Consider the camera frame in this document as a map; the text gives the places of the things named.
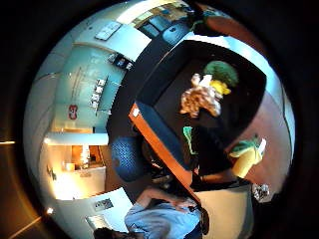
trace light blue shirt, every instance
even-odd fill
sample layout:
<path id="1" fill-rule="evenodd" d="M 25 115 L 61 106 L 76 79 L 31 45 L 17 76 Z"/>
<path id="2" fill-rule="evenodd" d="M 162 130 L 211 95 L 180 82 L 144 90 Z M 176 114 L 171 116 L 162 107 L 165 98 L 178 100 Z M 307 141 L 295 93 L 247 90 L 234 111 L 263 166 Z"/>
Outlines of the light blue shirt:
<path id="1" fill-rule="evenodd" d="M 179 212 L 170 203 L 161 203 L 145 209 L 135 203 L 126 215 L 125 222 L 130 232 L 143 232 L 147 239 L 183 239 L 200 219 L 199 210 Z"/>

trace person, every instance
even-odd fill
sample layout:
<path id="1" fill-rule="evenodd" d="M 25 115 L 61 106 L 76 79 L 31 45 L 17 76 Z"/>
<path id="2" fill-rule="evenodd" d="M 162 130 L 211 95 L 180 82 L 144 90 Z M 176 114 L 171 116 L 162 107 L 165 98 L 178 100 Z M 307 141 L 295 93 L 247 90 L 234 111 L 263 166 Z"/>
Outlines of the person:
<path id="1" fill-rule="evenodd" d="M 268 186 L 254 186 L 235 175 L 219 137 L 209 128 L 192 127 L 188 139 L 195 153 L 183 152 L 192 161 L 190 187 L 200 199 L 203 238 L 249 237 L 256 226 L 259 202 L 269 194 Z"/>
<path id="2" fill-rule="evenodd" d="M 160 203 L 151 205 L 153 199 L 159 199 Z M 125 217 L 129 233 L 98 228 L 94 237 L 182 239 L 196 227 L 199 219 L 200 211 L 189 197 L 179 197 L 148 186 Z"/>

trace blue office chair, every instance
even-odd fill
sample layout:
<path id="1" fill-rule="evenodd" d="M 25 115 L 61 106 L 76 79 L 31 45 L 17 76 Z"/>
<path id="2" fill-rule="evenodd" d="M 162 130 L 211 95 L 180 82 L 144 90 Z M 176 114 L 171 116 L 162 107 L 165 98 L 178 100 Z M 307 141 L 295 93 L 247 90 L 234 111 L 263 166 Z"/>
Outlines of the blue office chair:
<path id="1" fill-rule="evenodd" d="M 143 138 L 121 136 L 112 143 L 112 163 L 119 177 L 131 182 L 147 174 L 150 165 L 142 154 Z"/>

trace red logo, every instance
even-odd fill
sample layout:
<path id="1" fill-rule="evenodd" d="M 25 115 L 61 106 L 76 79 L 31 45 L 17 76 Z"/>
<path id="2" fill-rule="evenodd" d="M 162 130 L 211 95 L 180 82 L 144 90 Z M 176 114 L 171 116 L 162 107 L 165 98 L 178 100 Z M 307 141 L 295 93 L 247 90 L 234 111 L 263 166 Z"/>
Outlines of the red logo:
<path id="1" fill-rule="evenodd" d="M 77 118 L 77 105 L 70 105 L 69 106 L 69 118 L 70 120 L 75 120 Z"/>

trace hand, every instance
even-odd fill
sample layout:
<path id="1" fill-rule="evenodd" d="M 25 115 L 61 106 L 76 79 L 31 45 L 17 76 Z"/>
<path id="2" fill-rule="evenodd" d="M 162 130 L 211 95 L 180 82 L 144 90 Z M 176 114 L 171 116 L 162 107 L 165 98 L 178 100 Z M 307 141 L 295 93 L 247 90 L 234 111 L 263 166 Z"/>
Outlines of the hand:
<path id="1" fill-rule="evenodd" d="M 195 207 L 196 203 L 191 198 L 175 197 L 170 204 L 177 210 L 186 213 L 185 207 Z"/>

